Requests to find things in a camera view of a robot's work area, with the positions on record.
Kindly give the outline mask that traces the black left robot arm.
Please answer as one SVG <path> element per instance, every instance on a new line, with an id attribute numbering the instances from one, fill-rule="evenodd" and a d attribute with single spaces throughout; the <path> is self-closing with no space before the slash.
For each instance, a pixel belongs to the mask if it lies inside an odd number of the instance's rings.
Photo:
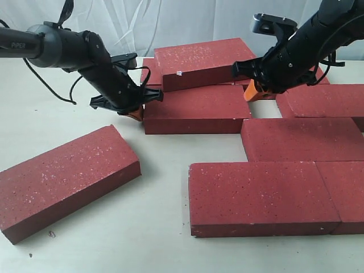
<path id="1" fill-rule="evenodd" d="M 78 72 L 99 96 L 90 100 L 94 109 L 143 119 L 143 105 L 162 101 L 160 89 L 137 85 L 128 75 L 136 68 L 131 56 L 111 57 L 101 37 L 91 31 L 74 32 L 51 22 L 32 26 L 28 31 L 1 28 L 1 57 L 21 58 L 40 68 L 60 68 Z"/>

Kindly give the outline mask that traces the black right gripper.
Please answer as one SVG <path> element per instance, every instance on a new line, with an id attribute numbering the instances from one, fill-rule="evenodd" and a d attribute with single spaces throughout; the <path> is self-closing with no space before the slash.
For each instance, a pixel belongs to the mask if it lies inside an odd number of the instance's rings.
<path id="1" fill-rule="evenodd" d="M 233 77 L 245 76 L 247 102 L 282 94 L 300 85 L 314 86 L 320 64 L 343 67 L 336 51 L 363 39 L 363 1 L 322 1 L 319 9 L 286 41 L 276 43 L 262 57 L 236 61 Z"/>

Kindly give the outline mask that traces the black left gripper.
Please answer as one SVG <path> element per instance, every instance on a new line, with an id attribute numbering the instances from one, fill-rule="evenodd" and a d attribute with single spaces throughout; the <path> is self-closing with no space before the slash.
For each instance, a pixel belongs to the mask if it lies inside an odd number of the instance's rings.
<path id="1" fill-rule="evenodd" d="M 138 122 L 144 119 L 144 104 L 163 100 L 163 92 L 146 87 L 146 82 L 137 85 L 127 73 L 111 61 L 101 37 L 90 31 L 83 34 L 92 66 L 80 69 L 82 77 L 99 92 L 91 99 L 90 106 L 101 107 L 126 115 Z"/>

